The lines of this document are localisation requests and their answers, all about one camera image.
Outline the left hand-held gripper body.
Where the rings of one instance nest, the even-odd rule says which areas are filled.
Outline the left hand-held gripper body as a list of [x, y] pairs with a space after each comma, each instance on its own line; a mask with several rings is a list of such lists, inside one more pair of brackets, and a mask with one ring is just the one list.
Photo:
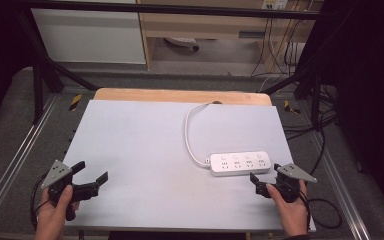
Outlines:
[[[43, 181], [42, 188], [48, 189], [48, 200], [52, 204], [58, 203], [59, 198], [67, 185], [71, 185], [73, 187], [71, 203], [89, 200], [92, 197], [96, 197], [98, 195], [99, 185], [96, 183], [96, 180], [91, 183], [80, 185], [73, 183], [73, 176], [75, 174], [72, 173], [71, 167], [65, 165], [59, 160], [55, 160], [50, 170], [48, 171]], [[66, 220], [73, 221], [75, 218], [75, 210], [71, 205], [68, 205], [66, 209]]]

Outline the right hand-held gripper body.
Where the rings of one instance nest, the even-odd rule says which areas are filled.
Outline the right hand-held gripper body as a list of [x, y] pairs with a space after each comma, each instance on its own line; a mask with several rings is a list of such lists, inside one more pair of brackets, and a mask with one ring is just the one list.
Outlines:
[[293, 203], [298, 199], [300, 180], [311, 183], [317, 182], [315, 177], [293, 163], [281, 166], [277, 172], [275, 180], [276, 182], [273, 186], [278, 190], [283, 200], [287, 203]]

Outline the person's right hand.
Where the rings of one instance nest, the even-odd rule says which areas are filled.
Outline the person's right hand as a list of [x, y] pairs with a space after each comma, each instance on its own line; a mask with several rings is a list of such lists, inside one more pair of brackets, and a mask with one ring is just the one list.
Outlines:
[[266, 188], [277, 207], [285, 240], [308, 240], [308, 211], [303, 201], [287, 203], [273, 185], [267, 184]]

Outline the person's left hand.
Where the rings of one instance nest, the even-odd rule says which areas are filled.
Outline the person's left hand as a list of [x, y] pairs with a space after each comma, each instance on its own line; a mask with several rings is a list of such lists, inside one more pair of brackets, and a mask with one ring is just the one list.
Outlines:
[[75, 210], [79, 208], [78, 202], [71, 203], [73, 187], [67, 185], [63, 190], [56, 206], [48, 202], [48, 190], [42, 193], [41, 204], [38, 210], [38, 223], [35, 240], [63, 240], [66, 221], [66, 209], [71, 205]]

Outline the white table mat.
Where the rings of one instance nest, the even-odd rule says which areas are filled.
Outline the white table mat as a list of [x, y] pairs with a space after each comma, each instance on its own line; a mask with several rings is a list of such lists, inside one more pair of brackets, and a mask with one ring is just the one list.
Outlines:
[[280, 229], [272, 200], [247, 176], [216, 177], [197, 166], [213, 153], [265, 151], [292, 157], [273, 106], [89, 102], [64, 158], [86, 167], [74, 183], [107, 172], [72, 226], [102, 230], [262, 232]]

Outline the wooden table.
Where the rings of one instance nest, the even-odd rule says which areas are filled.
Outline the wooden table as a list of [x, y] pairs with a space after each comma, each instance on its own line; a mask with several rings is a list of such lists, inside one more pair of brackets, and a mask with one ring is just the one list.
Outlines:
[[101, 88], [94, 100], [207, 103], [219, 101], [233, 105], [271, 106], [266, 94], [235, 91], [190, 91], [167, 89]]

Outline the white cabinet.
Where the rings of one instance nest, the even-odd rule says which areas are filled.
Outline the white cabinet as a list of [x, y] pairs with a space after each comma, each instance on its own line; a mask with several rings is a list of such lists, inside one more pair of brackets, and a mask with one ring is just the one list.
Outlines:
[[53, 60], [145, 63], [137, 14], [45, 9], [32, 12]]

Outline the light wooden desk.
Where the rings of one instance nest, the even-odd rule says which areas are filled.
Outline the light wooden desk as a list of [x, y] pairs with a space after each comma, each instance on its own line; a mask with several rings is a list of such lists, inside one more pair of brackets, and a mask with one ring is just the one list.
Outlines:
[[[138, 4], [165, 4], [205, 7], [262, 9], [263, 0], [136, 0]], [[283, 10], [320, 11], [324, 0], [288, 0]], [[312, 20], [235, 18], [223, 16], [139, 15], [147, 66], [152, 65], [158, 38], [255, 40], [265, 68], [273, 73], [289, 42], [304, 43], [314, 26]]]

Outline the white floor power strip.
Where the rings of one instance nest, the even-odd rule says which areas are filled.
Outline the white floor power strip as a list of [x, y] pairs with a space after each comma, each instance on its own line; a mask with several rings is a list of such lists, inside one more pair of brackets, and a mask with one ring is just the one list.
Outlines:
[[166, 41], [177, 46], [191, 48], [193, 51], [199, 50], [194, 38], [166, 38]]

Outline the aluminium floor rail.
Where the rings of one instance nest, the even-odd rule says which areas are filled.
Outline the aluminium floor rail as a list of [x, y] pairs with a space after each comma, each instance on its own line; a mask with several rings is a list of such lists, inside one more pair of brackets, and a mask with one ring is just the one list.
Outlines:
[[38, 122], [33, 124], [26, 137], [23, 139], [21, 145], [18, 147], [17, 152], [12, 157], [11, 162], [7, 166], [5, 172], [0, 178], [0, 206], [9, 191], [11, 185], [14, 182], [14, 179], [18, 175], [20, 169], [22, 168], [25, 159], [29, 155], [32, 147], [34, 146], [36, 139], [41, 133], [44, 125], [46, 124], [53, 108], [56, 100], [58, 99], [58, 94], [52, 94], [43, 108], [43, 115], [39, 118]]
[[360, 216], [344, 180], [333, 162], [329, 150], [327, 147], [323, 146], [325, 141], [323, 140], [322, 134], [320, 132], [313, 132], [312, 136], [314, 138], [314, 142], [320, 150], [321, 163], [332, 185], [342, 213], [344, 214], [354, 239], [371, 240], [371, 236], [366, 228], [366, 225]]

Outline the white wall socket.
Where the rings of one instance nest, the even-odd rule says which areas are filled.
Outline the white wall socket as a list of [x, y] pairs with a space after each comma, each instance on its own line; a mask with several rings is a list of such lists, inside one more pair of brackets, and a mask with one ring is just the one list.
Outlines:
[[262, 9], [283, 10], [286, 8], [288, 0], [263, 0]]

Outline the black metal frame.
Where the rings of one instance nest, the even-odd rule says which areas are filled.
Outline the black metal frame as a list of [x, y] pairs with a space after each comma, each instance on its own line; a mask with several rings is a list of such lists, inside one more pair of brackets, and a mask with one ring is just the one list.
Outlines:
[[314, 20], [329, 21], [334, 19], [345, 20], [341, 17], [342, 11], [292, 11], [292, 10], [251, 10], [247, 8], [228, 8], [228, 7], [205, 7], [205, 6], [185, 6], [185, 5], [164, 5], [164, 4], [130, 4], [130, 3], [108, 3], [108, 2], [87, 2], [87, 1], [63, 1], [63, 0], [14, 0], [12, 9], [15, 17], [27, 36], [33, 48], [34, 63], [44, 67], [51, 72], [49, 79], [45, 78], [46, 83], [51, 84], [51, 89], [61, 92], [62, 82], [56, 75], [57, 72], [80, 86], [96, 91], [98, 86], [77, 76], [62, 65], [56, 63], [49, 57], [39, 33], [33, 30], [35, 26], [27, 20], [26, 12], [29, 9], [49, 9], [49, 10], [68, 10], [68, 11], [88, 11], [88, 12], [119, 12], [119, 13], [146, 13], [146, 14], [166, 14], [166, 15], [191, 15], [191, 16], [223, 16], [235, 18], [266, 18], [266, 19], [288, 19], [288, 20]]

